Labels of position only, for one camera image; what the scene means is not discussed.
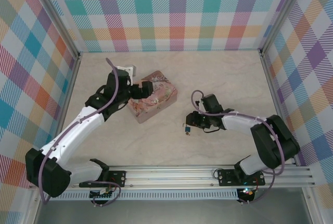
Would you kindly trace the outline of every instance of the checkered fabric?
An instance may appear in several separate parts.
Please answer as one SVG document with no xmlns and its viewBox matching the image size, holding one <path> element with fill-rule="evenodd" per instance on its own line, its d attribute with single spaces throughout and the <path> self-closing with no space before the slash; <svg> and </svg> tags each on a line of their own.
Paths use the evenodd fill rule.
<svg viewBox="0 0 333 224">
<path fill-rule="evenodd" d="M 274 12 L 274 15 L 270 21 L 270 24 L 268 25 L 266 31 L 265 31 L 265 34 L 264 34 L 264 37 L 262 38 L 261 42 L 260 42 L 260 45 L 259 45 L 259 48 L 262 48 L 264 43 L 266 42 L 266 39 L 267 39 L 267 36 L 268 34 L 270 33 L 271 29 L 272 29 L 272 26 L 274 25 L 274 23 L 276 22 L 276 19 L 278 18 L 278 16 L 280 15 L 280 12 L 285 4 L 286 0 L 281 0 L 279 5 L 276 7 L 276 10 Z"/>
<path fill-rule="evenodd" d="M 18 223 L 25 154 L 55 134 L 74 58 L 39 0 L 0 0 L 0 223 Z"/>
<path fill-rule="evenodd" d="M 333 0 L 297 0 L 267 63 L 301 161 L 314 168 L 333 220 Z"/>
<path fill-rule="evenodd" d="M 273 0 L 63 1 L 89 52 L 257 49 L 276 10 Z"/>
</svg>

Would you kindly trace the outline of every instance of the plaid wall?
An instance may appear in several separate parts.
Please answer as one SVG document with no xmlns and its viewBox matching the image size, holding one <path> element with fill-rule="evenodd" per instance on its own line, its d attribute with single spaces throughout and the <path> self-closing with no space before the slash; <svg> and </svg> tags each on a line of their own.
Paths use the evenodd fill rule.
<svg viewBox="0 0 333 224">
<path fill-rule="evenodd" d="M 333 220 L 333 0 L 297 0 L 267 54 L 301 161 L 313 168 L 322 213 Z"/>
<path fill-rule="evenodd" d="M 25 154 L 55 134 L 74 58 L 39 0 L 0 0 L 0 223 L 18 223 Z"/>
<path fill-rule="evenodd" d="M 78 48 L 103 52 L 257 49 L 280 0 L 53 1 Z"/>
<path fill-rule="evenodd" d="M 285 4 L 286 0 L 280 0 L 279 2 L 279 5 L 276 7 L 276 10 L 274 12 L 274 15 L 273 17 L 271 18 L 271 21 L 270 21 L 270 24 L 268 25 L 266 31 L 265 31 L 265 34 L 264 34 L 264 37 L 262 38 L 261 42 L 260 42 L 260 45 L 259 45 L 259 48 L 262 48 L 264 43 L 266 42 L 266 39 L 267 39 L 267 36 L 269 34 L 269 32 L 271 31 L 272 29 L 272 26 L 274 25 L 276 19 L 278 18 L 278 16 L 280 15 L 280 12 Z"/>
</svg>

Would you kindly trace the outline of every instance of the metal frame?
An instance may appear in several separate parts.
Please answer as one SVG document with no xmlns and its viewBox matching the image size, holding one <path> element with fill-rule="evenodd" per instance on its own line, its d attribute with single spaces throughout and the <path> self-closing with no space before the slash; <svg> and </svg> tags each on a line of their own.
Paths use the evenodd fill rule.
<svg viewBox="0 0 333 224">
<path fill-rule="evenodd" d="M 66 18 L 66 21 L 68 23 L 68 27 L 71 28 L 71 30 L 73 31 L 75 37 L 76 37 L 76 42 L 78 47 L 80 48 L 80 51 L 82 52 L 88 52 L 87 46 L 85 45 L 85 42 L 79 32 L 79 29 L 77 27 L 77 25 L 74 22 L 73 17 L 71 16 L 71 13 L 69 11 L 69 8 L 66 5 L 65 0 L 57 0 L 59 7 L 61 8 L 62 12 L 63 12 L 63 16 L 64 18 Z"/>
<path fill-rule="evenodd" d="M 296 3 L 297 0 L 286 0 L 285 4 L 276 19 L 274 25 L 272 26 L 271 31 L 269 32 L 266 42 L 264 43 L 264 46 L 262 48 L 262 52 L 266 53 L 267 50 L 272 46 L 273 42 L 275 41 L 277 34 L 279 33 L 279 30 L 281 29 L 283 23 L 289 16 L 289 13 L 291 12 L 294 4 Z"/>
<path fill-rule="evenodd" d="M 40 195 L 38 189 L 27 190 L 25 194 L 25 199 L 21 199 L 25 206 L 24 216 L 22 217 L 22 224 L 32 224 L 35 222 L 39 205 L 40 205 Z"/>
<path fill-rule="evenodd" d="M 57 136 L 58 134 L 61 133 L 62 128 L 63 128 L 63 124 L 65 123 L 65 118 L 66 118 L 67 110 L 68 110 L 68 107 L 69 107 L 69 103 L 71 101 L 71 97 L 72 97 L 72 93 L 73 93 L 73 90 L 74 90 L 75 81 L 76 81 L 76 78 L 78 77 L 80 64 L 81 64 L 81 59 L 79 57 L 79 59 L 77 59 L 77 60 L 74 61 L 72 78 L 71 78 L 71 80 L 69 82 L 69 86 L 68 86 L 68 90 L 67 90 L 65 101 L 63 103 L 63 107 L 61 108 L 61 112 L 60 112 L 60 116 L 59 116 L 59 121 L 58 121 L 59 123 L 58 123 L 57 129 L 56 129 L 55 136 Z"/>
<path fill-rule="evenodd" d="M 66 43 L 67 47 L 69 48 L 69 51 L 73 56 L 76 57 L 76 59 L 79 58 L 80 51 L 75 46 L 72 37 L 68 33 L 67 28 L 63 24 L 63 21 L 59 14 L 57 13 L 56 8 L 54 7 L 51 0 L 40 0 L 45 11 L 47 12 L 48 16 L 50 17 L 53 24 L 56 26 L 57 30 L 59 31 L 62 39 Z"/>
<path fill-rule="evenodd" d="M 264 69 L 264 73 L 265 73 L 265 76 L 266 76 L 266 79 L 267 79 L 268 87 L 270 88 L 270 92 L 271 92 L 271 95 L 272 95 L 272 99 L 273 99 L 273 102 L 274 102 L 276 112 L 279 116 L 281 116 L 283 118 L 284 116 L 283 116 L 283 113 L 282 113 L 282 110 L 281 110 L 281 104 L 280 104 L 280 102 L 278 100 L 278 96 L 275 92 L 273 82 L 272 82 L 273 79 L 271 77 L 271 74 L 268 71 L 268 65 L 266 63 L 265 56 L 260 51 L 259 51 L 259 56 L 260 56 L 260 61 L 261 61 L 261 64 L 262 64 L 262 67 Z M 301 166 L 298 155 L 296 155 L 294 157 L 294 160 L 295 160 L 295 163 L 296 163 L 297 166 Z M 309 187 L 302 187 L 302 191 L 303 191 L 304 199 L 305 199 L 306 205 L 308 207 L 312 222 L 316 223 L 316 224 L 324 224 L 325 222 L 324 222 L 324 220 L 322 218 L 322 215 L 320 213 L 318 202 L 315 198 L 314 189 L 309 188 Z"/>
<path fill-rule="evenodd" d="M 220 199 L 235 200 L 233 195 L 236 189 L 255 188 L 254 186 L 219 186 L 217 179 L 213 177 L 216 169 L 233 169 L 233 165 L 188 165 L 188 166 L 110 166 L 112 171 L 126 171 L 126 183 L 122 192 L 132 193 L 132 196 L 123 197 L 123 200 L 142 200 L 142 193 L 166 193 L 169 195 L 160 197 L 145 197 L 144 200 L 203 200 Z M 272 182 L 271 175 L 265 175 L 265 186 L 267 189 Z M 287 164 L 282 175 L 277 176 L 274 188 L 310 188 L 315 186 L 314 178 L 308 167 L 298 167 L 295 164 Z M 103 190 L 104 188 L 80 188 L 77 184 L 68 188 L 61 196 L 52 198 L 53 201 L 88 200 L 90 190 Z M 181 193 L 212 193 L 212 195 L 201 197 L 178 197 L 172 196 L 175 192 Z M 230 197 L 221 197 L 221 192 L 231 192 Z"/>
</svg>

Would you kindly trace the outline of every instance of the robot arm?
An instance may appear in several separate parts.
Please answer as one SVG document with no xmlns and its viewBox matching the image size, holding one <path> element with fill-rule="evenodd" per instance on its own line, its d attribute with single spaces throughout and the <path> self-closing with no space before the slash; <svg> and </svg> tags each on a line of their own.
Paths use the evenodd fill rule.
<svg viewBox="0 0 333 224">
<path fill-rule="evenodd" d="M 108 118 L 122 109 L 130 98 L 142 99 L 149 97 L 153 92 L 152 82 L 142 82 L 142 87 L 133 85 L 133 75 L 135 67 L 117 67 L 119 89 L 114 101 L 102 110 L 99 114 L 94 114 L 87 119 L 83 117 L 104 107 L 112 98 L 116 88 L 116 78 L 114 73 L 109 73 L 107 84 L 100 87 L 96 93 L 85 102 L 79 115 L 50 143 L 44 145 L 39 151 L 30 149 L 26 156 L 26 168 L 28 180 L 38 186 L 38 173 L 42 160 L 45 158 L 50 148 L 51 154 L 48 156 L 43 168 L 43 190 L 51 197 L 59 196 L 69 185 L 84 181 L 108 181 L 108 168 L 99 160 L 91 159 L 85 164 L 67 165 L 69 158 L 80 146 L 80 144 L 97 127 L 102 125 Z M 53 147 L 59 137 L 75 123 L 73 128 L 66 133 L 57 146 Z"/>
<path fill-rule="evenodd" d="M 255 174 L 261 170 L 267 168 L 275 169 L 281 165 L 281 155 L 278 146 L 268 128 L 258 118 L 242 117 L 238 115 L 238 112 L 230 108 L 224 110 L 213 94 L 203 97 L 196 104 L 199 109 L 203 106 L 204 111 L 208 113 L 224 113 L 225 115 L 207 116 L 193 111 L 186 117 L 187 125 L 202 129 L 215 126 L 222 130 L 235 130 L 253 137 L 257 153 L 239 161 L 233 171 L 239 184 L 244 184 L 251 177 L 255 177 Z M 260 119 L 268 123 L 277 135 L 285 160 L 292 158 L 299 152 L 299 144 L 279 116 L 272 115 L 266 119 Z"/>
</svg>

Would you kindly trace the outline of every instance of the marble floor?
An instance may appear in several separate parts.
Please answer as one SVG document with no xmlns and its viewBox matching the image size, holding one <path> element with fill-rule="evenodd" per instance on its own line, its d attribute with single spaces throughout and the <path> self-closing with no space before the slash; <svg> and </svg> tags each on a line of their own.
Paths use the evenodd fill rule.
<svg viewBox="0 0 333 224">
<path fill-rule="evenodd" d="M 252 137 L 235 131 L 206 134 L 182 123 L 194 110 L 193 90 L 214 93 L 224 108 L 270 116 L 275 108 L 257 51 L 86 53 L 65 120 L 74 119 L 115 65 L 135 65 L 134 80 L 160 70 L 178 89 L 177 102 L 142 124 L 128 108 L 112 115 L 77 149 L 71 162 L 98 158 L 108 165 L 234 164 L 255 152 Z"/>
</svg>

